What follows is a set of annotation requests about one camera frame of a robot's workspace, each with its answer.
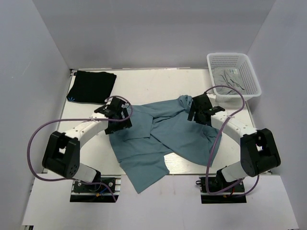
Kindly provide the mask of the teal blue t shirt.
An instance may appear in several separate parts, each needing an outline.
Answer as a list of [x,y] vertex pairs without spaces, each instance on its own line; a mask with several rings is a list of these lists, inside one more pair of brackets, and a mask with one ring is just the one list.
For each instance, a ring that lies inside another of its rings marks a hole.
[[109,135],[120,167],[139,194],[169,174],[164,156],[175,153],[206,166],[210,153],[217,153],[218,130],[188,121],[192,97],[134,105],[128,111],[132,126]]

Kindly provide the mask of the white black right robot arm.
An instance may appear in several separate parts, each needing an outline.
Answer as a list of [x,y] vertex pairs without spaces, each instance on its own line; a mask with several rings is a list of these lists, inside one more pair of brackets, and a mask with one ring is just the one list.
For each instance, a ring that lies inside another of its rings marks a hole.
[[205,93],[192,98],[188,120],[216,128],[240,146],[240,161],[218,170],[216,178],[219,182],[231,183],[248,176],[255,177],[281,165],[270,130],[247,126],[228,115],[224,108],[213,107]]

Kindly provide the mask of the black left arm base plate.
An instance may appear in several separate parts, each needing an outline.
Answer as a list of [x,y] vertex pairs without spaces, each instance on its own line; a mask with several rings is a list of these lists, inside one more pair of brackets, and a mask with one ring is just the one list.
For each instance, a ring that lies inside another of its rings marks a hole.
[[115,199],[109,189],[100,184],[85,185],[80,181],[73,182],[71,188],[71,203],[115,203],[120,194],[121,176],[110,175],[101,176],[100,182],[106,184],[112,191]]

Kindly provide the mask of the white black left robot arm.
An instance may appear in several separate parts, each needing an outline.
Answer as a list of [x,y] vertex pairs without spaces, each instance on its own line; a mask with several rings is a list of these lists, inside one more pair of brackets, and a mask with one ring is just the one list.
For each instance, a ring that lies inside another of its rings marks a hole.
[[53,132],[42,160],[44,168],[64,177],[86,184],[96,184],[101,173],[80,163],[81,148],[101,131],[111,134],[132,126],[127,104],[103,105],[86,120],[66,132]]

